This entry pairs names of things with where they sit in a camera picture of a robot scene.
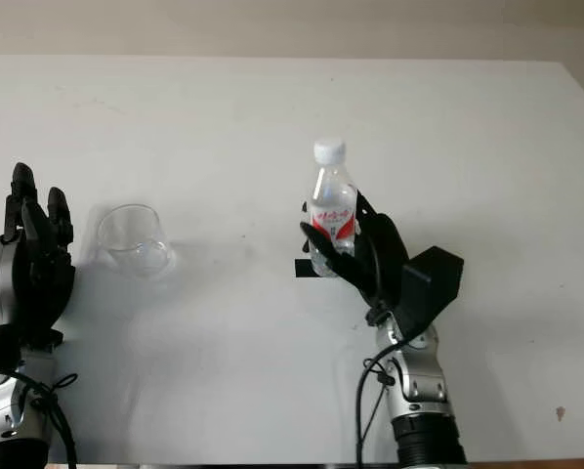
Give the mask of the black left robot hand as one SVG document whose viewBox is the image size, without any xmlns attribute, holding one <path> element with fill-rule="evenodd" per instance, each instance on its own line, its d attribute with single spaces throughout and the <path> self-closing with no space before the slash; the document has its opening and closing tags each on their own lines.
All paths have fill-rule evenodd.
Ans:
<svg viewBox="0 0 584 469">
<path fill-rule="evenodd" d="M 12 330 L 24 347 L 42 350 L 63 341 L 54 324 L 73 290 L 72 242 L 63 191 L 52 187 L 42 208 L 31 168 L 17 163 L 0 234 L 0 329 Z"/>
</svg>

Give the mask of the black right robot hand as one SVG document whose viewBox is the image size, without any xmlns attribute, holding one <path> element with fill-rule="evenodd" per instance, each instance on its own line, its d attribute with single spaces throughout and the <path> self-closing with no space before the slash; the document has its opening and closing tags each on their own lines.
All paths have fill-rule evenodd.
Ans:
<svg viewBox="0 0 584 469">
<path fill-rule="evenodd" d="M 319 229 L 306 221 L 300 228 L 307 240 L 303 250 L 315 247 L 325 257 L 332 273 L 353 285 L 369 306 L 366 323 L 377 326 L 396 309 L 401 296 L 401 270 L 409 260 L 396 225 L 384 213 L 375 211 L 366 197 L 356 199 L 355 253 L 340 253 Z"/>
</svg>

